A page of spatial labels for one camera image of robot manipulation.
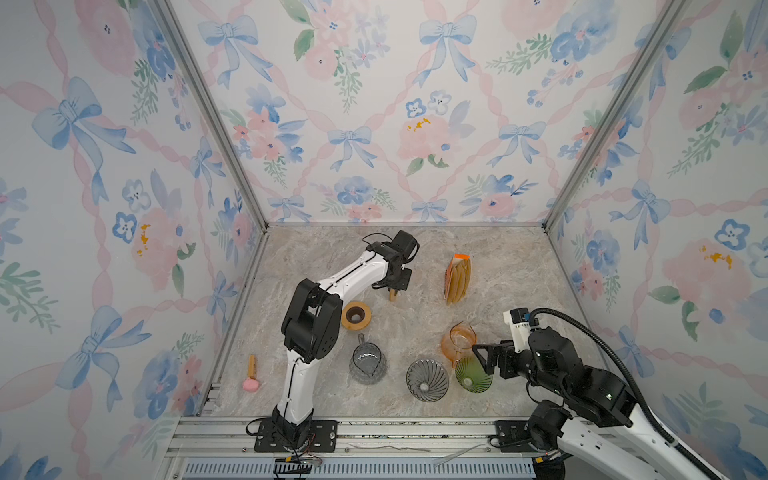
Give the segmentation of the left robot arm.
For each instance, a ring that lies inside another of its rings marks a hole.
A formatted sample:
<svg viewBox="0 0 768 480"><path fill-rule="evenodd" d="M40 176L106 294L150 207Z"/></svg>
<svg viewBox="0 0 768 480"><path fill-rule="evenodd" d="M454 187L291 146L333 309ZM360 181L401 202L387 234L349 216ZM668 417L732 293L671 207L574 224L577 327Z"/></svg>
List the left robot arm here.
<svg viewBox="0 0 768 480"><path fill-rule="evenodd" d="M320 361L338 340L345 305L368 288L405 291L412 275L407 265L418 250L416 238L400 230L394 237L367 244L340 271L320 281L299 282L281 325L287 370L271 415L271 425L288 445L302 447L309 439Z"/></svg>

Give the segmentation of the green glass dripper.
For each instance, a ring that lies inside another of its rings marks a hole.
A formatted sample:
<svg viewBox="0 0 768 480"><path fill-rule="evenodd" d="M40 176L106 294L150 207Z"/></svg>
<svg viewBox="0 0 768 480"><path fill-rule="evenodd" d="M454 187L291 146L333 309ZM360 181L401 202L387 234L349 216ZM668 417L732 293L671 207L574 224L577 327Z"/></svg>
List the green glass dripper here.
<svg viewBox="0 0 768 480"><path fill-rule="evenodd" d="M490 389L493 383L493 377L484 371L481 363L474 355L461 358L456 364L454 372L459 385L471 393L484 393Z"/></svg>

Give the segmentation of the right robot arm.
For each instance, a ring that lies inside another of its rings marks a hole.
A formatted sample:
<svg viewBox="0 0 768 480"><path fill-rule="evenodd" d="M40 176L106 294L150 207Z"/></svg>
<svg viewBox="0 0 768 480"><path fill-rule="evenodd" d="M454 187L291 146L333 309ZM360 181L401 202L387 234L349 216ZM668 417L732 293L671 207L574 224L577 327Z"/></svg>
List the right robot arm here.
<svg viewBox="0 0 768 480"><path fill-rule="evenodd" d="M558 396L542 400L514 433L496 434L499 449L530 446L579 457L619 478L719 479L721 473L667 430L642 401L628 372L586 365L554 329L517 324L518 336L472 348L482 369L521 377Z"/></svg>

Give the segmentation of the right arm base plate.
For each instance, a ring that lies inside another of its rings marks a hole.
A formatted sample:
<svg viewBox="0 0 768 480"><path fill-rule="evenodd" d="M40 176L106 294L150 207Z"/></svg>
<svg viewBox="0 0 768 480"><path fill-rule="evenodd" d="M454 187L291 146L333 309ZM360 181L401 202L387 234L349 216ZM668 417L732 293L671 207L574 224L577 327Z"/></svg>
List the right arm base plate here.
<svg viewBox="0 0 768 480"><path fill-rule="evenodd" d="M494 428L495 434L489 439L493 448L502 453L537 452L526 420L498 420Z"/></svg>

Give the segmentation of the orange glass carafe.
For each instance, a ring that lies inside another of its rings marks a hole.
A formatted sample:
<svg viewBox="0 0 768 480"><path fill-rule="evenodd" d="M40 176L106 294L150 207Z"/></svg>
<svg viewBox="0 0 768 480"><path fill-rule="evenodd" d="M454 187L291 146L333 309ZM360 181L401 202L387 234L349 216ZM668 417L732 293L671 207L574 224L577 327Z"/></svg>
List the orange glass carafe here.
<svg viewBox="0 0 768 480"><path fill-rule="evenodd" d="M452 326L442 337L440 348L442 354L455 368L459 361L472 352L477 342L477 334L472 325L462 321Z"/></svg>

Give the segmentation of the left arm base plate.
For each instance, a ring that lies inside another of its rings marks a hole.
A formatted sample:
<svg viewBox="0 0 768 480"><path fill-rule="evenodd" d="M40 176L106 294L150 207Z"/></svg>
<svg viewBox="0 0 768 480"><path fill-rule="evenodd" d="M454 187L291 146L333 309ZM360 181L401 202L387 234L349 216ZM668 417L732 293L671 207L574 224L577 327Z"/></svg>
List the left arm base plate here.
<svg viewBox="0 0 768 480"><path fill-rule="evenodd" d="M260 421L254 437L256 453L333 453L337 443L338 422L335 420L308 420L299 425L287 421Z"/></svg>

